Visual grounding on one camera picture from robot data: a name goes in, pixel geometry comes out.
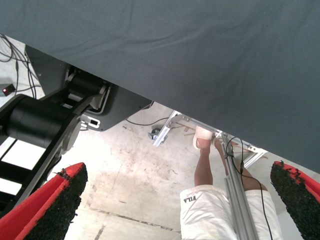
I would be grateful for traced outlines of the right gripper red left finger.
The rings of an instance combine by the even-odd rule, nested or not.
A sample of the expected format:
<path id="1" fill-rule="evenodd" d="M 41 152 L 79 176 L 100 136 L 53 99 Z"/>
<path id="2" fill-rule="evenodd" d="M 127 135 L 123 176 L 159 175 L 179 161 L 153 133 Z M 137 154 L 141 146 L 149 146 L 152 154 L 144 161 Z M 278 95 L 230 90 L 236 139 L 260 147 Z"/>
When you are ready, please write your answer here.
<path id="1" fill-rule="evenodd" d="M 2 240 L 63 240 L 88 181 L 83 162 L 60 172 L 0 219 Z"/>

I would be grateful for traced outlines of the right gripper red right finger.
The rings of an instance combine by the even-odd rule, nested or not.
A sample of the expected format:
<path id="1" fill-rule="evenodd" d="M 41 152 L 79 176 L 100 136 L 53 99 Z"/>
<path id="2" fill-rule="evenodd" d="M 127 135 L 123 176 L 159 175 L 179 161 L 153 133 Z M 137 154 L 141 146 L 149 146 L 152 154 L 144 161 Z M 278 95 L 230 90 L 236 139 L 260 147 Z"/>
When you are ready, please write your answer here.
<path id="1" fill-rule="evenodd" d="M 304 240 L 320 238 L 320 183 L 300 169 L 275 161 L 270 180 Z"/>

